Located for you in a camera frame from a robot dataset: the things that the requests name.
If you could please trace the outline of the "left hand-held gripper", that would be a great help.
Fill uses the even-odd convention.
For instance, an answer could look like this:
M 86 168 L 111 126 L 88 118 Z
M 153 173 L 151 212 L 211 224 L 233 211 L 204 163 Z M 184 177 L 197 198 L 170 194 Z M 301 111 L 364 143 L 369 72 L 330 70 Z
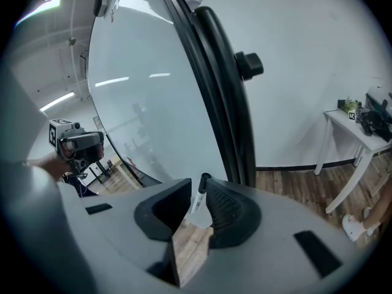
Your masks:
M 71 177 L 86 177 L 85 170 L 104 156 L 104 135 L 87 132 L 79 122 L 49 121 L 49 143 L 71 169 Z

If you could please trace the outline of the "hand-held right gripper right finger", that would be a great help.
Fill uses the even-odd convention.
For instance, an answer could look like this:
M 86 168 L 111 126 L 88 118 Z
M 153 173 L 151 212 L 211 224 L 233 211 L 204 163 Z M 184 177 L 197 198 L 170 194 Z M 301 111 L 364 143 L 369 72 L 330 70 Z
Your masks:
M 206 181 L 206 206 L 211 215 L 213 234 L 210 249 L 236 247 L 258 229 L 262 212 L 244 193 L 232 189 L 233 183 L 210 178 Z

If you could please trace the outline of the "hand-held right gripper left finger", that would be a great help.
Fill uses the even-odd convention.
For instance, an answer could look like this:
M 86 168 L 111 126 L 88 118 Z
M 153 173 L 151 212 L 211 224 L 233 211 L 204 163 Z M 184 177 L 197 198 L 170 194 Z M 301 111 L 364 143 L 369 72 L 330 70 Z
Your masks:
M 170 241 L 190 208 L 192 180 L 177 179 L 142 190 L 134 220 L 152 240 Z

